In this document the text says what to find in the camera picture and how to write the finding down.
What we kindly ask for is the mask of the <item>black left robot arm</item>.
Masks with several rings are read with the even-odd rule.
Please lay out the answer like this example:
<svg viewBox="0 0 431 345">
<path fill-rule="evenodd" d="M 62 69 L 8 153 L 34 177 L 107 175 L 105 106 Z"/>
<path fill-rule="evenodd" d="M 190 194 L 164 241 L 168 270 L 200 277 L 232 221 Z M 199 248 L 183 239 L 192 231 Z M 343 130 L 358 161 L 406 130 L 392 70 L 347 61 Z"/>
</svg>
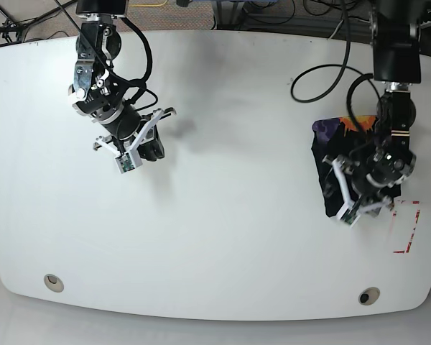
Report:
<svg viewBox="0 0 431 345">
<path fill-rule="evenodd" d="M 346 94 L 346 116 L 317 120 L 312 153 L 325 214 L 348 225 L 359 216 L 393 209 L 402 183 L 413 173 L 409 148 L 416 108 L 409 87 L 421 82 L 420 18 L 425 1 L 373 1 L 374 70 L 359 73 Z M 353 96 L 364 82 L 385 83 L 376 115 L 357 117 Z"/>
</svg>

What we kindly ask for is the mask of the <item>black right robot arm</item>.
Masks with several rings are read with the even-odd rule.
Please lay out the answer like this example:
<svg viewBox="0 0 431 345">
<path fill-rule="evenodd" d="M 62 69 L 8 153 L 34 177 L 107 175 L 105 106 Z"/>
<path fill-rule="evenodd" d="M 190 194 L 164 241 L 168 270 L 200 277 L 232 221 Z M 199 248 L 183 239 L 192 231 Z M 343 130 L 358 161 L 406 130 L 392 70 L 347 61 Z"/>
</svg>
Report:
<svg viewBox="0 0 431 345">
<path fill-rule="evenodd" d="M 69 95 L 74 109 L 99 123 L 108 136 L 99 136 L 94 150 L 104 147 L 116 157 L 124 171 L 138 167 L 142 160 L 164 158 L 157 122 L 174 114 L 173 108 L 143 114 L 136 102 L 151 93 L 147 81 L 152 74 L 152 49 L 144 33 L 127 16 L 127 1 L 79 1 L 75 10 L 83 21 L 77 27 L 77 61 Z M 125 79 L 113 70 L 113 60 L 121 51 L 116 29 L 120 19 L 144 46 L 146 67 L 142 77 Z"/>
</svg>

